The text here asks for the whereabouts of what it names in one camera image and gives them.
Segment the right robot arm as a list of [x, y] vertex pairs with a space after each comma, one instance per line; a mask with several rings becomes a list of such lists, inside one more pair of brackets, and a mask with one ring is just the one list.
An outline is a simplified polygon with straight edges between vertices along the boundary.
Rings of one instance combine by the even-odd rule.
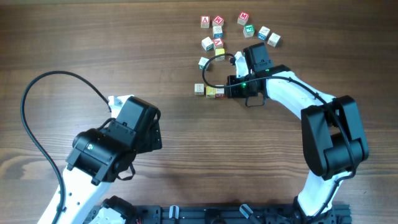
[[350, 96], [334, 97], [301, 81], [289, 67], [275, 66], [263, 43], [246, 47], [230, 58], [236, 73], [227, 79], [228, 98], [263, 95], [301, 121], [303, 156], [310, 169], [295, 199], [297, 220], [325, 217], [344, 180], [356, 175], [369, 156], [357, 103]]

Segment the white block red Q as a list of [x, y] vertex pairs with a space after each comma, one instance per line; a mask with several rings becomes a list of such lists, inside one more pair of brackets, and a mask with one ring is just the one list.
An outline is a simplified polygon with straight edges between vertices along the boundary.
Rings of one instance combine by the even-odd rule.
[[215, 88], [216, 92], [215, 92], [215, 98], [224, 98], [225, 97], [225, 90], [224, 88], [221, 87], [217, 87]]

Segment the white block animal picture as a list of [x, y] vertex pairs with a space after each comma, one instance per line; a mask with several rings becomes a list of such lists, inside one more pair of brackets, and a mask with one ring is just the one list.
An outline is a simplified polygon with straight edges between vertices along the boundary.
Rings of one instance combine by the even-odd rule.
[[194, 93], [195, 95], [204, 95], [205, 94], [205, 86], [203, 83], [196, 83], [194, 85]]

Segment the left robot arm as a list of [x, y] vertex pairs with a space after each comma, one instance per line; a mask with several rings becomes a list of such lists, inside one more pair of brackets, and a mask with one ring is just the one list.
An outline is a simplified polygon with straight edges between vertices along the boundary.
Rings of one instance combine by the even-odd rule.
[[133, 170], [138, 154], [162, 148], [160, 110], [133, 95], [110, 96], [111, 117], [100, 127], [79, 133], [73, 140], [57, 189], [40, 223], [83, 223], [95, 203], [119, 179]]

